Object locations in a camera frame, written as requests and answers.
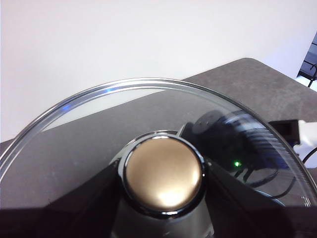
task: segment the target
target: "power cord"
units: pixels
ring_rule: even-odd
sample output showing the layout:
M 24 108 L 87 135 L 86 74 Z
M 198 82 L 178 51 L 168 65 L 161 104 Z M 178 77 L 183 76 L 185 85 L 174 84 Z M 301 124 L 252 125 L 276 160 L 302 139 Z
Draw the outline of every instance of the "power cord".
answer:
M 303 164 L 310 158 L 310 156 L 313 155 L 313 153 L 315 153 L 317 151 L 317 147 L 312 150 L 311 152 L 308 153 L 308 155 L 303 159 Z
M 291 183 L 289 184 L 288 188 L 287 188 L 284 192 L 282 192 L 282 193 L 279 194 L 279 195 L 272 196 L 272 197 L 270 197 L 270 198 L 272 198 L 272 199 L 277 199 L 277 198 L 284 197 L 284 196 L 285 196 L 286 194 L 288 194 L 288 192 L 292 189 L 292 187 L 294 186 L 295 181 L 296 181 L 296 178 L 293 177 Z

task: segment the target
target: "round knob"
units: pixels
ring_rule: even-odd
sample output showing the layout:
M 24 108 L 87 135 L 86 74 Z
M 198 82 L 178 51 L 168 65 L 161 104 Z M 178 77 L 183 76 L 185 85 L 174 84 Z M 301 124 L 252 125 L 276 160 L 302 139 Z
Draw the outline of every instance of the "round knob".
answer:
M 188 204 L 201 184 L 195 152 L 174 138 L 151 138 L 136 146 L 126 165 L 129 190 L 157 211 L 176 211 Z

